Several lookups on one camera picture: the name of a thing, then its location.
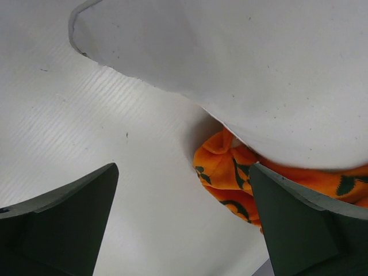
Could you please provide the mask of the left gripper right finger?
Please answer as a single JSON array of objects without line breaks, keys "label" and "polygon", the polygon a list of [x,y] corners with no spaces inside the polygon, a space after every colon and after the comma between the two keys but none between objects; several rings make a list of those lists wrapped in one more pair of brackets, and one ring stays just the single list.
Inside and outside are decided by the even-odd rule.
[{"label": "left gripper right finger", "polygon": [[275,275],[367,275],[367,209],[256,163],[250,183]]}]

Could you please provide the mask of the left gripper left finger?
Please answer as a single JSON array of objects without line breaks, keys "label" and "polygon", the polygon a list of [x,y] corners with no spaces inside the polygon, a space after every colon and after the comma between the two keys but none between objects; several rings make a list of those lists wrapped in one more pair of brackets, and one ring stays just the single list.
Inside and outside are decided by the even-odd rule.
[{"label": "left gripper left finger", "polygon": [[117,188],[109,163],[1,208],[1,275],[93,275]]}]

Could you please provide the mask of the orange patterned pillowcase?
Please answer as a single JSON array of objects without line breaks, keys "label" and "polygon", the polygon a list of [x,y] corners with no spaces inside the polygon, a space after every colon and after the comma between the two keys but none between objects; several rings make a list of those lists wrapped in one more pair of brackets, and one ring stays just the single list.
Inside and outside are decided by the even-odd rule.
[{"label": "orange patterned pillowcase", "polygon": [[226,128],[204,142],[193,159],[203,187],[234,215],[261,227],[250,184],[250,167],[255,163],[331,198],[367,207],[367,166],[328,172],[278,165],[248,148]]}]

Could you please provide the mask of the white pillow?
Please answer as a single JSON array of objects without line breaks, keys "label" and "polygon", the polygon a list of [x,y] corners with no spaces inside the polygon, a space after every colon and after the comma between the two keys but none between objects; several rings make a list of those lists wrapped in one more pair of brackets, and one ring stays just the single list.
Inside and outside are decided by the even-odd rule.
[{"label": "white pillow", "polygon": [[198,104],[261,156],[367,163],[366,1],[86,1],[80,54]]}]

